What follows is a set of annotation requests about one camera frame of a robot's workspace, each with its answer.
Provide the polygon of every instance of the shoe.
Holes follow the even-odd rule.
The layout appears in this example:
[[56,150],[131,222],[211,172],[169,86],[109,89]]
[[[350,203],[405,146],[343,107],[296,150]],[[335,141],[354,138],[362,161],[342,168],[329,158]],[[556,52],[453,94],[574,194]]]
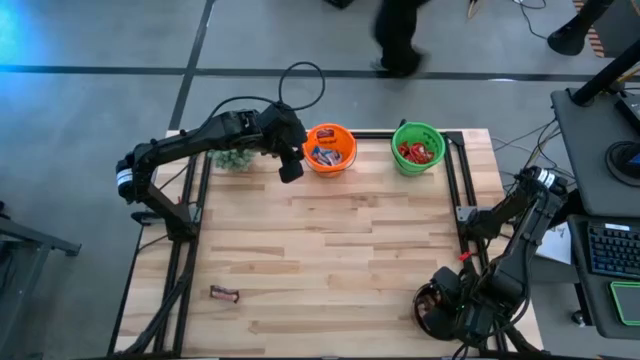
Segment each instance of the shoe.
[[381,77],[397,77],[397,78],[406,78],[414,75],[420,70],[422,66],[422,62],[424,59],[424,55],[416,52],[416,60],[415,63],[408,68],[396,68],[396,67],[386,67],[382,64],[382,59],[377,59],[370,63],[370,66],[373,70],[377,71]]

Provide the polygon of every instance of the black pants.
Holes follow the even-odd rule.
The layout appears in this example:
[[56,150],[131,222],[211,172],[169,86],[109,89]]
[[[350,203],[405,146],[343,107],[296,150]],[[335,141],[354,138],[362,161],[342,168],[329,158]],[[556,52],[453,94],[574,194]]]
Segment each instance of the black pants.
[[416,32],[418,8],[429,0],[383,0],[376,17],[374,35],[382,47],[382,66],[411,73],[420,64],[411,39]]

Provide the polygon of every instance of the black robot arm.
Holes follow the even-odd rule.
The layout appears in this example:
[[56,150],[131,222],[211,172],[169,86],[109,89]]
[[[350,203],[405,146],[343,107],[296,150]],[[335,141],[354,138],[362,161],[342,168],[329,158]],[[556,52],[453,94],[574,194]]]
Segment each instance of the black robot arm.
[[[502,225],[515,217],[514,235],[504,253],[481,275],[469,271],[455,274],[441,268],[431,280],[432,286],[426,288],[425,295],[431,291],[438,303],[419,320],[434,337],[457,338],[467,346],[482,348],[489,337],[504,331],[517,349],[534,350],[513,325],[528,307],[529,265],[564,203],[566,180],[537,167],[523,170],[517,179],[518,187],[512,194],[491,210],[472,212],[463,227],[468,240],[484,244],[498,237]],[[514,317],[523,303],[523,310]]]
[[153,185],[151,179],[158,166],[207,150],[250,149],[279,156],[280,178],[289,183],[303,175],[300,161],[306,141],[300,119],[281,102],[262,113],[228,111],[211,116],[198,129],[138,144],[116,166],[118,193],[127,203],[142,202],[162,217],[169,239],[189,241],[195,236],[195,227],[187,204],[174,204]]

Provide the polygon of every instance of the wooden table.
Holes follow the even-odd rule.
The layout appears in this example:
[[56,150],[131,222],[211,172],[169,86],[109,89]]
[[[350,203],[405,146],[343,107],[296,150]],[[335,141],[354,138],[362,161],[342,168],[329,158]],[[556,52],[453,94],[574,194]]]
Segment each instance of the wooden table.
[[[462,132],[478,205],[493,206],[503,190],[489,133]],[[162,166],[156,182],[186,162]],[[306,168],[302,178],[282,184],[279,167],[277,159],[257,157],[249,173],[212,170],[183,356],[453,354],[459,342],[428,337],[409,316],[415,290],[439,267],[461,268],[444,161],[408,178],[394,169],[388,140],[359,140],[357,161],[338,178]],[[165,188],[170,198],[180,195],[181,179]],[[458,187],[464,202],[461,181]],[[146,228],[141,245],[164,232],[163,225]],[[490,257],[505,245],[494,240]],[[163,240],[138,255],[116,350],[130,345],[158,309],[170,249]],[[239,289],[240,302],[210,298],[213,284]],[[532,307],[518,328],[541,347]]]

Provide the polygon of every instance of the concrete floor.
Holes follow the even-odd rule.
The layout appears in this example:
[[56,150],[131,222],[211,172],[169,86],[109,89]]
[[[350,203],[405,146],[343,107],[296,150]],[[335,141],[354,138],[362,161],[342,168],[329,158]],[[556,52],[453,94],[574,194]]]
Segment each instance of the concrete floor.
[[[0,64],[184,69],[205,1],[0,0]],[[609,61],[589,46],[579,56],[560,56],[529,34],[517,5],[480,2],[472,20],[466,19],[466,0],[432,0],[419,15],[416,44],[431,54],[424,71],[463,76],[330,78],[324,99],[299,116],[306,126],[332,121],[350,128],[393,128],[406,118],[436,127],[489,128],[492,136],[510,140],[553,118],[551,91],[583,80],[487,81],[473,80],[474,74],[590,75]],[[575,14],[571,0],[547,3],[545,10],[528,11],[544,35]],[[355,0],[338,11],[320,0],[217,0],[195,60],[208,69],[284,69],[310,60],[327,70],[366,71],[378,54],[369,35],[376,6]],[[114,167],[138,142],[164,134],[182,80],[0,73],[0,199],[16,221],[83,244],[75,259],[50,257],[24,324],[21,352],[44,352],[46,359],[106,353],[139,232],[129,218],[135,207],[117,195]],[[277,80],[196,76],[180,127],[198,126],[229,96],[274,98]],[[305,103],[318,89],[314,78],[288,80],[285,98]],[[233,104],[243,107],[264,105]],[[518,144],[532,148],[535,136]],[[570,170],[561,137],[547,149]],[[509,148],[497,157],[507,184],[506,173],[517,172],[528,153]],[[547,350],[637,354],[637,343],[604,339],[569,321],[567,314],[578,308],[571,285],[535,290]]]

